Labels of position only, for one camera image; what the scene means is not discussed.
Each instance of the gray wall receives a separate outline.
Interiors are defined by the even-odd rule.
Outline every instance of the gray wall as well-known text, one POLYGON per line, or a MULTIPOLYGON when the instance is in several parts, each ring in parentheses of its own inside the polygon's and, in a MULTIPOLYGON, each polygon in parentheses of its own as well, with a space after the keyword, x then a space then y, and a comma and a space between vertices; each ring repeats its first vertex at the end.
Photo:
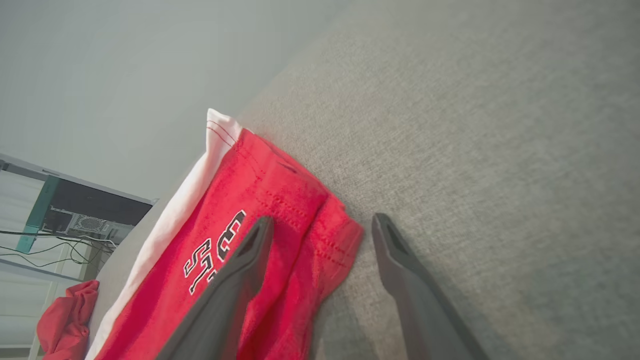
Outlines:
POLYGON ((338 0, 0 0, 0 152, 161 197, 338 0))

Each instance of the red cloth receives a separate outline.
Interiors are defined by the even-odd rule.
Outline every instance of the red cloth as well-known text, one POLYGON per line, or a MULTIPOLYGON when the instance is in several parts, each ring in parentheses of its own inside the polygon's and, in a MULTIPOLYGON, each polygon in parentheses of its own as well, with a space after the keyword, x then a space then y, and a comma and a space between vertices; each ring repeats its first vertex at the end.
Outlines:
POLYGON ((275 221, 238 359, 306 359, 312 319, 362 237, 344 205, 288 155, 243 130, 205 195, 116 319, 96 359, 154 359, 255 221, 275 221))
POLYGON ((98 299, 97 280, 90 280, 67 289, 44 312, 36 333, 44 350, 44 360, 80 360, 84 358, 93 307, 98 299))

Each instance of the cable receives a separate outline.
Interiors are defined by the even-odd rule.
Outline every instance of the cable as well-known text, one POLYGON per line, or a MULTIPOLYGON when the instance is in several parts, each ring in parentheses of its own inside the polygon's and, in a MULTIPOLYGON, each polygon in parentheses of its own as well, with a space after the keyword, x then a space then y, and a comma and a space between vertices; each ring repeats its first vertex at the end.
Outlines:
MULTIPOLYGON (((54 262, 52 262, 52 263, 48 263, 48 264, 44 264, 44 265, 36 265, 36 264, 32 263, 29 259, 25 258, 24 256, 22 256, 22 255, 20 255, 20 254, 0 254, 0 256, 6 256, 6 255, 20 256, 22 259, 24 259, 24 260, 25 260, 25 261, 27 261, 28 263, 30 263, 30 264, 32 264, 33 266, 38 267, 38 268, 41 268, 41 267, 44 267, 44 266, 47 266, 47 265, 51 265, 51 264, 55 264, 55 263, 59 263, 59 262, 61 262, 61 261, 67 261, 67 260, 71 260, 71 261, 73 261, 74 263, 76 263, 76 264, 78 264, 78 265, 88 264, 88 265, 91 265, 91 266, 93 266, 93 267, 95 267, 95 268, 98 268, 97 266, 95 266, 95 265, 93 264, 93 260, 95 260, 95 258, 100 254, 100 251, 102 251, 102 252, 106 252, 106 251, 104 251, 104 249, 100 249, 100 248, 98 248, 98 247, 95 247, 95 246, 93 246, 93 245, 92 245, 92 244, 90 244, 90 243, 84 243, 84 242, 79 241, 79 240, 67 240, 67 239, 63 239, 63 238, 60 238, 60 237, 57 237, 57 238, 58 238, 58 239, 60 239, 60 240, 63 240, 63 241, 72 241, 72 242, 75 242, 75 244, 71 245, 71 244, 69 244, 68 242, 59 243, 59 244, 54 245, 54 246, 52 246, 52 247, 50 247, 50 248, 48 248, 48 249, 41 250, 41 251, 36 251, 36 252, 30 252, 29 254, 25 254, 25 255, 35 255, 35 254, 39 254, 39 253, 41 253, 41 252, 49 251, 49 250, 55 249, 56 247, 59 247, 59 246, 61 246, 61 245, 67 244, 67 245, 71 246, 71 250, 72 250, 72 252, 70 253, 70 258, 68 258, 68 259, 63 259, 63 260, 58 260, 58 261, 54 261, 54 262), (90 246, 90 247, 92 247, 92 248, 94 248, 94 249, 97 249, 97 250, 98 250, 98 252, 97 252, 95 255, 93 255, 93 257, 91 258, 91 260, 89 260, 89 259, 85 258, 82 254, 80 254, 80 252, 76 249, 76 246, 77 246, 79 243, 82 243, 82 244, 85 244, 85 245, 87 245, 87 246, 90 246), (79 256, 80 256, 80 257, 85 261, 84 263, 83 263, 83 262, 81 262, 81 261, 78 261, 78 260, 74 259, 74 257, 73 257, 73 252, 74 252, 74 251, 76 252, 76 254, 78 254, 78 255, 79 255, 79 256)), ((11 248, 8 248, 8 247, 4 247, 4 246, 0 246, 0 249, 5 249, 5 250, 10 250, 10 251, 19 252, 19 251, 17 251, 17 250, 14 250, 14 249, 11 249, 11 248)))
POLYGON ((53 236, 53 237, 59 237, 59 236, 64 236, 66 238, 72 238, 72 239, 80 239, 80 240, 91 240, 91 241, 99 241, 99 242, 110 242, 114 248, 118 247, 118 245, 116 245, 113 241, 109 240, 109 239, 96 239, 96 238, 92 238, 91 236, 87 236, 87 235, 80 235, 80 236, 76 236, 76 235, 67 235, 67 234, 33 234, 33 233, 20 233, 20 232, 16 232, 16 231, 6 231, 6 230, 0 230, 0 234, 9 234, 9 235, 27 235, 27 236, 35 236, 35 237, 49 237, 49 236, 53 236))
MULTIPOLYGON (((64 244, 67 244, 67 245, 71 246, 71 249, 72 249, 72 250, 74 250, 75 252, 77 252, 77 253, 80 255, 80 257, 81 257, 81 258, 83 258, 83 259, 84 259, 85 261, 87 261, 87 262, 86 262, 86 263, 81 263, 81 262, 78 262, 78 260, 75 260, 75 259, 73 259, 73 258, 67 258, 67 259, 62 259, 62 260, 58 260, 58 261, 53 261, 53 262, 51 262, 51 263, 47 263, 47 264, 44 264, 44 265, 36 265, 36 264, 32 263, 29 259, 25 258, 24 256, 22 256, 22 255, 20 255, 20 254, 0 254, 0 256, 9 256, 9 255, 19 256, 19 257, 21 257, 24 261, 28 262, 29 264, 31 264, 31 265, 33 265, 33 266, 35 266, 35 267, 37 267, 37 268, 42 268, 42 267, 45 267, 45 266, 47 266, 47 265, 51 265, 51 264, 55 264, 55 263, 60 263, 60 262, 62 262, 62 261, 68 261, 68 260, 71 260, 71 261, 75 262, 76 264, 80 264, 80 265, 83 265, 83 264, 91 264, 91 261, 93 261, 93 260, 95 259, 95 257, 97 256, 97 254, 96 254, 96 255, 94 255, 94 257, 93 257, 91 260, 87 260, 84 256, 82 256, 82 254, 80 254, 80 252, 78 252, 78 250, 76 250, 76 245, 77 245, 77 243, 76 243, 76 244, 74 244, 74 245, 71 245, 71 244, 69 244, 69 243, 59 243, 59 244, 57 244, 57 245, 55 245, 55 246, 52 246, 52 247, 50 247, 50 248, 48 248, 48 249, 41 250, 41 251, 36 251, 36 252, 30 252, 29 254, 25 254, 25 255, 34 255, 34 254, 39 254, 39 253, 41 253, 41 252, 45 252, 45 251, 49 251, 49 250, 55 249, 56 247, 59 247, 59 246, 64 245, 64 244)), ((0 249, 6 249, 6 250, 10 250, 10 251, 16 251, 16 252, 19 252, 19 251, 17 251, 17 250, 13 250, 13 249, 11 249, 11 248, 4 247, 4 246, 0 246, 0 249)))
MULTIPOLYGON (((76 242, 76 243, 83 243, 83 241, 82 241, 82 240, 65 239, 65 238, 61 238, 61 237, 59 237, 59 236, 56 236, 56 238, 57 238, 57 239, 60 239, 60 240, 64 240, 64 241, 71 241, 71 242, 76 242)), ((106 245, 104 245, 104 244, 102 244, 102 243, 99 243, 100 247, 96 247, 96 246, 94 246, 94 245, 93 245, 93 244, 91 244, 91 243, 83 243, 83 244, 85 244, 85 245, 87 245, 87 246, 90 246, 90 247, 92 247, 92 248, 94 248, 94 249, 97 249, 97 250, 99 250, 99 251, 107 252, 109 255, 113 254, 113 250, 111 250, 111 248, 110 248, 110 247, 108 247, 108 246, 106 246, 106 245)))

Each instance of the clothing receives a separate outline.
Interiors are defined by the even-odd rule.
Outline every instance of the clothing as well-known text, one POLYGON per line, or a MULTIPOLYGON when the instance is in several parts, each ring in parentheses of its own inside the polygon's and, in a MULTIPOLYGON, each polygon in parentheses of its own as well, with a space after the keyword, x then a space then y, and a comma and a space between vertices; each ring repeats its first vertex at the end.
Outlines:
POLYGON ((91 280, 71 286, 45 310, 36 333, 45 360, 80 360, 86 351, 91 317, 98 299, 99 282, 91 280))
POLYGON ((306 357, 313 314, 347 275, 362 228, 292 158, 212 110, 203 159, 167 205, 151 245, 141 249, 87 359, 155 358, 263 216, 274 219, 273 244, 262 289, 247 308, 238 358, 306 357), (210 166, 210 159, 221 160, 210 166), (183 224, 166 219, 167 211, 184 216, 195 200, 191 192, 202 189, 183 224))

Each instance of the gray couch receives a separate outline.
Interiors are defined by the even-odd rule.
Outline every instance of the gray couch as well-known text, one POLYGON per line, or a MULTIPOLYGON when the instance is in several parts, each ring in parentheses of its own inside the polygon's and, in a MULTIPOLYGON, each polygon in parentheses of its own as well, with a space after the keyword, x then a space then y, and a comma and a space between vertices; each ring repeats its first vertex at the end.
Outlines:
MULTIPOLYGON (((633 1, 356 1, 295 57, 238 118, 367 229, 312 358, 405 356, 376 211, 490 358, 640 358, 639 34, 633 1)), ((99 274, 92 331, 163 204, 99 274)))

